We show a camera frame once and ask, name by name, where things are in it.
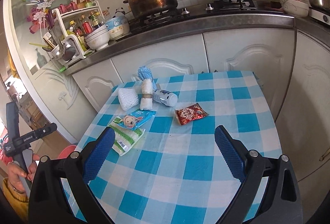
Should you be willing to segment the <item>person's left hand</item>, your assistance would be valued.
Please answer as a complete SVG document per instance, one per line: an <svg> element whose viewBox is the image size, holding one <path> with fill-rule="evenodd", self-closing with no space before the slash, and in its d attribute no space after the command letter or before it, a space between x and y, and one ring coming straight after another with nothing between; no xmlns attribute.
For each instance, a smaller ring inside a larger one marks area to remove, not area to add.
<svg viewBox="0 0 330 224"><path fill-rule="evenodd" d="M19 194L24 194L24 195L26 194L25 188L21 182L20 177L27 179L30 182L33 182L37 169L36 161L39 160L40 160L40 156L38 156L38 154L33 154L32 163L28 167L27 173L19 165L15 163L8 163L7 165L8 183Z"/></svg>

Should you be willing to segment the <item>left yellow sleeve forearm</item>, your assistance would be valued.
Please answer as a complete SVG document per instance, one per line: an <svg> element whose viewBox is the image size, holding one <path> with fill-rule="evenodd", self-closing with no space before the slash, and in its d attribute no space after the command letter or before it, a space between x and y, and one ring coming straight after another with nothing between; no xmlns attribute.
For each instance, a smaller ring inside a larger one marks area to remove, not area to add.
<svg viewBox="0 0 330 224"><path fill-rule="evenodd" d="M24 222L28 223L28 197L24 193L18 193L10 185L8 178L3 179L2 183L3 194L8 200L13 210L17 213L18 217Z"/></svg>

